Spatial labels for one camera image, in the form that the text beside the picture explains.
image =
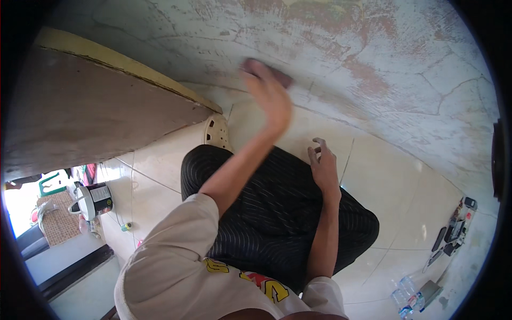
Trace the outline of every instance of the black striped pants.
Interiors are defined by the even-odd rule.
[[[185,200],[232,153],[211,145],[190,151],[181,166]],[[338,257],[334,273],[350,265],[375,241],[379,221],[341,188]],[[207,256],[253,271],[301,292],[306,265],[322,211],[322,193],[309,164],[274,147],[222,216]]]

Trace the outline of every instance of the white floor tile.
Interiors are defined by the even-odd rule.
[[[134,171],[132,206],[135,238],[143,240],[181,202],[180,193]]]
[[[98,182],[106,182],[114,208],[106,214],[119,224],[132,220],[132,168],[118,159],[103,161],[97,169]]]
[[[345,304],[345,314],[350,320],[399,320],[398,309],[391,299]]]
[[[342,187],[379,219],[379,236],[372,247],[391,246],[424,166],[374,136],[354,139]]]
[[[207,84],[197,84],[190,82],[180,83],[185,87],[194,90],[196,93],[203,96],[204,98],[218,104],[222,108],[222,115],[226,119],[229,119],[229,113],[231,112],[231,107],[233,106],[233,104],[242,101],[252,100],[252,96],[249,93],[236,89],[228,89],[217,86],[209,86]]]
[[[362,284],[372,274],[387,251],[387,249],[370,248],[360,255],[354,263],[332,277],[342,291],[344,303],[354,302],[353,294],[361,290]]]
[[[439,230],[448,223],[461,198],[459,189],[425,166],[391,248],[432,249]]]
[[[116,159],[120,160],[122,163],[126,164],[129,167],[133,167],[133,156],[134,152],[130,151],[125,153],[124,155],[116,157]]]
[[[228,121],[228,133],[235,152],[263,127],[264,122],[263,111],[254,102],[233,106]],[[309,163],[307,148],[318,146],[312,139],[315,137],[325,139],[329,149],[337,156],[340,180],[352,147],[353,137],[359,134],[364,133],[338,121],[295,107],[290,128],[276,146]]]
[[[373,274],[361,286],[361,289],[353,292],[345,303],[368,302],[388,298],[391,292],[396,289],[396,284],[404,276],[421,273],[430,253],[430,250],[388,250]]]
[[[108,244],[120,258],[126,261],[135,251],[133,234],[128,231],[121,231],[121,226],[108,215],[100,216],[101,227],[105,236],[106,244]]]
[[[135,151],[134,169],[161,184],[181,192],[181,162],[185,155],[202,144],[203,122],[163,136]]]

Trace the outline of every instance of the water bottle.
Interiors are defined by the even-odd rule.
[[[408,296],[402,289],[396,289],[391,293],[391,300],[395,303],[401,320],[412,320],[413,309],[408,304]]]
[[[423,307],[425,306],[425,298],[421,292],[416,289],[416,286],[410,277],[403,277],[402,280],[400,280],[398,287],[402,289],[406,294],[408,299],[407,304],[411,306],[413,310],[417,310],[419,312],[423,311]]]

